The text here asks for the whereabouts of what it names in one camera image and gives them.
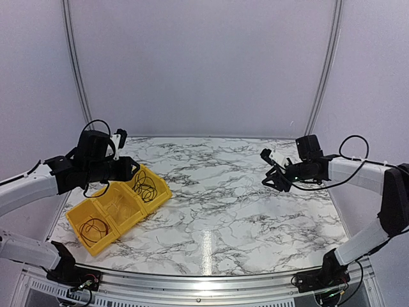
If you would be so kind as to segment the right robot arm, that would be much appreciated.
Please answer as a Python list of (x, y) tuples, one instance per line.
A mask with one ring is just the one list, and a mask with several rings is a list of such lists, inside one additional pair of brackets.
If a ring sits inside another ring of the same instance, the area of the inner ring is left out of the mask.
[(311, 184), (311, 191), (350, 184), (381, 197), (375, 220), (323, 257), (316, 280), (329, 287), (350, 263), (377, 252), (394, 237), (408, 233), (408, 164), (372, 161), (368, 155), (347, 157), (342, 152), (325, 155), (314, 134), (298, 138), (295, 143), (300, 158), (296, 163), (289, 158), (276, 161), (271, 149), (261, 151), (261, 158), (271, 167), (262, 181), (264, 186), (288, 192), (291, 188), (306, 191), (301, 184)]

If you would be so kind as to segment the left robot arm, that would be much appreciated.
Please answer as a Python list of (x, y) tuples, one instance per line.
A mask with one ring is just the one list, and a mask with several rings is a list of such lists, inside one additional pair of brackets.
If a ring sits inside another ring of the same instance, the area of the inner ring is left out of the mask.
[[(126, 138), (123, 129), (102, 132), (86, 125), (77, 146), (66, 155), (38, 161), (29, 171), (1, 182), (1, 215), (78, 187), (86, 192), (91, 183), (128, 182), (140, 165), (120, 154)], [(59, 242), (34, 240), (1, 230), (1, 258), (55, 270), (68, 285), (81, 278), (74, 257)]]

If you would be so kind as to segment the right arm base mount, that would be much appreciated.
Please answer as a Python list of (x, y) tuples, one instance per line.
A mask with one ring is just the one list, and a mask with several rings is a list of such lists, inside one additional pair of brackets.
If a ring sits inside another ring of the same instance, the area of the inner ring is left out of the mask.
[(319, 269), (298, 272), (293, 275), (291, 284), (300, 293), (321, 290), (328, 287), (345, 285), (350, 281), (348, 266), (341, 265), (332, 249), (323, 256), (323, 263)]

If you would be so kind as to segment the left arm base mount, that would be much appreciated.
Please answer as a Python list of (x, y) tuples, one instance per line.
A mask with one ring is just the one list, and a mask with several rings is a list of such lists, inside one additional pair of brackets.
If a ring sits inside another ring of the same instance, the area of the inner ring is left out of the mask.
[(68, 285), (74, 290), (83, 288), (97, 291), (102, 273), (94, 269), (76, 266), (76, 261), (71, 252), (60, 242), (50, 242), (58, 251), (60, 260), (55, 269), (46, 269), (47, 279), (60, 284)]

